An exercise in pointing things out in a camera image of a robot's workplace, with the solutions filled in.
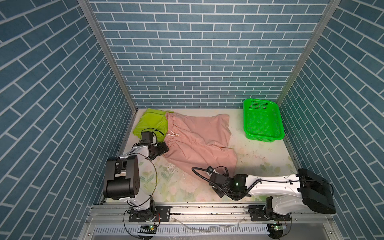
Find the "lime green shorts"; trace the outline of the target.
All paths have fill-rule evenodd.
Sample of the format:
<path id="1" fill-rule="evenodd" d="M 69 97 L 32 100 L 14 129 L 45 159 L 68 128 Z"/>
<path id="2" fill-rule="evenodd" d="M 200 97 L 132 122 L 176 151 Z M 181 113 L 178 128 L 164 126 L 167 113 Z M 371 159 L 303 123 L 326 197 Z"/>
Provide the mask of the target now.
<path id="1" fill-rule="evenodd" d="M 166 133 L 168 132 L 167 113 L 173 113 L 173 111 L 166 112 L 155 109 L 147 109 L 134 128 L 133 134 L 140 139 L 142 132 L 154 132 L 157 136 L 158 142 L 163 142 L 166 137 Z"/>

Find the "pink shorts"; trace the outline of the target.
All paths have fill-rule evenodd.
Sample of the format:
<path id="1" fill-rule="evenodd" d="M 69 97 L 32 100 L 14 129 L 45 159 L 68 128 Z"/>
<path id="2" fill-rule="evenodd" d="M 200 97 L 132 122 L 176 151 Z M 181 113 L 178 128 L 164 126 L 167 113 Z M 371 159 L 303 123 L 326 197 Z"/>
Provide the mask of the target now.
<path id="1" fill-rule="evenodd" d="M 168 131 L 165 143 L 169 151 L 164 154 L 167 161 L 197 177 L 193 167 L 216 168 L 221 174 L 235 173 L 237 155 L 230 148 L 230 116 L 220 114 L 213 117 L 190 117 L 167 113 Z"/>

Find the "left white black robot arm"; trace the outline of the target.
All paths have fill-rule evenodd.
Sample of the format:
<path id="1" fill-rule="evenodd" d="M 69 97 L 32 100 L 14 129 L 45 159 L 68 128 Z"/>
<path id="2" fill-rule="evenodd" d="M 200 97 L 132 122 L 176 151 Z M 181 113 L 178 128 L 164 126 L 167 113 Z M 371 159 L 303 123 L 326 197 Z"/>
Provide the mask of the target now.
<path id="1" fill-rule="evenodd" d="M 140 163 L 145 160 L 152 161 L 168 150 L 164 142 L 151 145 L 136 144 L 128 153 L 107 159 L 103 195 L 106 199 L 127 202 L 130 207 L 127 211 L 130 223 L 169 221 L 171 207 L 156 206 L 154 194 L 149 195 L 140 190 L 139 173 Z"/>

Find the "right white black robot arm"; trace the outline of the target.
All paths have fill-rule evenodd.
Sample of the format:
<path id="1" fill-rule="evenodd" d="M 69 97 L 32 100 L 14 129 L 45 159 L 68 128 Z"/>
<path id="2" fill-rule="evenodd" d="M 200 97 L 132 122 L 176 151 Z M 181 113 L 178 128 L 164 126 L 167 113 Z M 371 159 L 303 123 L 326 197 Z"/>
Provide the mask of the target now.
<path id="1" fill-rule="evenodd" d="M 336 207 L 334 188 L 328 180 L 307 170 L 282 177 L 258 177 L 237 174 L 230 177 L 214 168 L 207 168 L 209 185 L 219 197 L 227 196 L 234 201 L 245 197 L 265 195 L 264 214 L 268 219 L 285 216 L 294 211 L 311 210 L 333 215 Z"/>

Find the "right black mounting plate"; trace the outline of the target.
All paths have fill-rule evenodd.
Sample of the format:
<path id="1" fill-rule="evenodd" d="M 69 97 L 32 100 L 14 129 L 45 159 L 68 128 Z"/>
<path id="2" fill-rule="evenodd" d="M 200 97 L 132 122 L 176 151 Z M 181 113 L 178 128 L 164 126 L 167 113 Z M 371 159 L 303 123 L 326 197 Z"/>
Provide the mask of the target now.
<path id="1" fill-rule="evenodd" d="M 279 215 L 273 212 L 272 208 L 267 208 L 265 205 L 250 205 L 248 213 L 252 222 L 260 221 L 290 221 L 291 215 Z"/>

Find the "black mounting plate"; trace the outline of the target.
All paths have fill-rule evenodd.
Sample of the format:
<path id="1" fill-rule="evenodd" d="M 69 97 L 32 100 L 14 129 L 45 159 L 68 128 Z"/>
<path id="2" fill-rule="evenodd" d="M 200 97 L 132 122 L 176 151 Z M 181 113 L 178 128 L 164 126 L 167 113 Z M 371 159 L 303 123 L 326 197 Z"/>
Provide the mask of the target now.
<path id="1" fill-rule="evenodd" d="M 147 210 L 131 210 L 129 213 L 130 223 L 154 223 L 160 221 L 169 222 L 170 206 L 152 206 Z"/>
<path id="2" fill-rule="evenodd" d="M 252 222 L 260 221 L 290 221 L 291 215 L 279 215 L 273 212 L 272 208 L 267 208 L 265 205 L 250 205 L 248 213 Z"/>

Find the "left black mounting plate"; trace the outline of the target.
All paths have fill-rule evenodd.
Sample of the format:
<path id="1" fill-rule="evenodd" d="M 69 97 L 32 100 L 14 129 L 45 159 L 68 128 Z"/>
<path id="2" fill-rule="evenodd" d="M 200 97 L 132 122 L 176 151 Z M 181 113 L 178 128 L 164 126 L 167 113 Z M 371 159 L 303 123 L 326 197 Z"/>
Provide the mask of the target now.
<path id="1" fill-rule="evenodd" d="M 152 206 L 147 210 L 131 210 L 129 213 L 130 223 L 154 223 L 160 221 L 169 222 L 170 206 Z"/>

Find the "green plastic basket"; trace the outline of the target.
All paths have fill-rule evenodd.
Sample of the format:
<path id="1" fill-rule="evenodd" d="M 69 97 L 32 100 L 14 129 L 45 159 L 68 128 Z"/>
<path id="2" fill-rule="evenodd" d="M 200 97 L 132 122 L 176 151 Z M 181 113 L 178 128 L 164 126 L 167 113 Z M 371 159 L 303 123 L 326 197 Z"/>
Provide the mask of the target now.
<path id="1" fill-rule="evenodd" d="M 285 137 L 279 106 L 272 101 L 244 100 L 243 122 L 245 136 L 249 140 L 272 143 Z"/>

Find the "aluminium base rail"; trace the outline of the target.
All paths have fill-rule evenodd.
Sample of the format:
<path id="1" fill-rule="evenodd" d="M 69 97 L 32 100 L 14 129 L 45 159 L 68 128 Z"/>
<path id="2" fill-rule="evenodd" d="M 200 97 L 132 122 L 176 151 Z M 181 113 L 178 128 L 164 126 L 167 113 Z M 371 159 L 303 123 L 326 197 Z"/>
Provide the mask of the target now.
<path id="1" fill-rule="evenodd" d="M 169 206 L 166 213 L 168 223 L 182 222 L 184 224 L 245 224 L 262 222 L 260 218 L 254 219 L 249 213 L 249 206 L 261 205 L 261 202 L 231 202 L 231 203 L 156 203 L 157 206 Z M 91 225 L 122 225 L 123 213 L 128 209 L 127 204 L 104 203 L 93 205 L 86 219 L 86 226 Z M 292 224 L 331 224 L 334 219 L 331 215 L 322 215 L 303 210 L 291 213 Z"/>

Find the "left aluminium corner post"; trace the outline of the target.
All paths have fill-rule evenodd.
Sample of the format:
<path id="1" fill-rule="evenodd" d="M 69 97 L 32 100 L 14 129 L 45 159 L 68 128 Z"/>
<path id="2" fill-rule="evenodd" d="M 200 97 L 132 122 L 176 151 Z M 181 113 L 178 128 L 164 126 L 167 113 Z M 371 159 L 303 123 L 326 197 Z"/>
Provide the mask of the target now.
<path id="1" fill-rule="evenodd" d="M 117 65 L 117 62 L 110 50 L 110 47 L 108 45 L 108 42 L 103 34 L 103 31 L 97 21 L 97 18 L 96 18 L 96 15 L 91 7 L 91 4 L 89 1 L 85 1 L 85 0 L 78 0 L 78 3 L 106 57 L 106 60 L 108 62 L 108 64 L 110 65 L 111 67 L 111 70 L 113 71 L 114 73 L 114 76 L 116 77 L 117 79 L 117 82 L 123 92 L 123 94 L 125 95 L 125 98 L 131 108 L 131 110 L 133 111 L 133 114 L 135 115 L 138 111 L 130 93 L 129 93 L 129 90 L 127 88 L 127 85 L 123 79 L 123 76 L 121 74 L 121 71 L 119 70 L 119 67 Z"/>

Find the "aluminium corner post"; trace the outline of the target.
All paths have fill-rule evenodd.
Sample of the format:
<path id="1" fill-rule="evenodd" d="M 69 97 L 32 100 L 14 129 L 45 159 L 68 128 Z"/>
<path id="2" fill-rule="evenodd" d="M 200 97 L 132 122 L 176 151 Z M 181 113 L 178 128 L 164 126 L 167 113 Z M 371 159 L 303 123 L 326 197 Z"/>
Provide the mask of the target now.
<path id="1" fill-rule="evenodd" d="M 293 67 L 290 76 L 288 77 L 284 87 L 282 88 L 281 93 L 279 94 L 276 103 L 280 106 L 283 103 L 284 98 L 287 96 L 290 88 L 294 84 L 298 74 L 302 70 L 304 64 L 306 63 L 308 57 L 310 56 L 312 50 L 314 49 L 316 43 L 320 39 L 324 29 L 326 28 L 328 22 L 330 21 L 332 15 L 336 11 L 339 6 L 341 0 L 330 0 L 328 5 L 326 6 L 318 24 L 314 28 L 314 31 L 309 38 L 302 54 L 298 58 L 296 65 Z"/>
<path id="2" fill-rule="evenodd" d="M 108 64 L 110 65 L 111 67 L 111 70 L 113 71 L 114 73 L 114 76 L 116 77 L 117 79 L 117 82 L 123 92 L 123 94 L 125 95 L 125 98 L 131 108 L 131 110 L 133 111 L 133 114 L 135 115 L 138 111 L 130 93 L 129 93 L 129 90 L 127 88 L 127 85 L 123 79 L 123 76 L 121 74 L 121 71 L 119 70 L 119 67 L 117 65 L 117 62 L 110 50 L 110 47 L 108 45 L 108 42 L 103 34 L 103 31 L 97 21 L 97 18 L 96 18 L 96 15 L 91 7 L 91 4 L 89 1 L 85 1 L 85 0 L 78 0 L 78 3 L 106 57 L 106 60 L 108 62 Z"/>

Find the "right aluminium corner post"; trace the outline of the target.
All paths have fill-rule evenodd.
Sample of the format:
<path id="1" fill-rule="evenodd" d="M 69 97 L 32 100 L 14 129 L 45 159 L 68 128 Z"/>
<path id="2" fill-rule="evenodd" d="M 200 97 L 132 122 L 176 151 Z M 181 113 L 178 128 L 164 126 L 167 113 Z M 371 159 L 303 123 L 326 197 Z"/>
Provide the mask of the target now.
<path id="1" fill-rule="evenodd" d="M 281 93 L 279 94 L 276 103 L 280 106 L 283 103 L 284 98 L 287 96 L 290 88 L 294 84 L 298 74 L 302 70 L 304 64 L 306 63 L 308 57 L 310 56 L 312 50 L 314 49 L 316 43 L 320 39 L 324 29 L 326 28 L 328 22 L 330 21 L 332 15 L 336 11 L 339 6 L 341 0 L 330 0 L 328 5 L 326 6 L 318 24 L 314 28 L 314 31 L 309 38 L 302 54 L 298 58 L 296 65 L 293 67 L 290 76 L 288 77 L 284 87 L 282 88 Z"/>

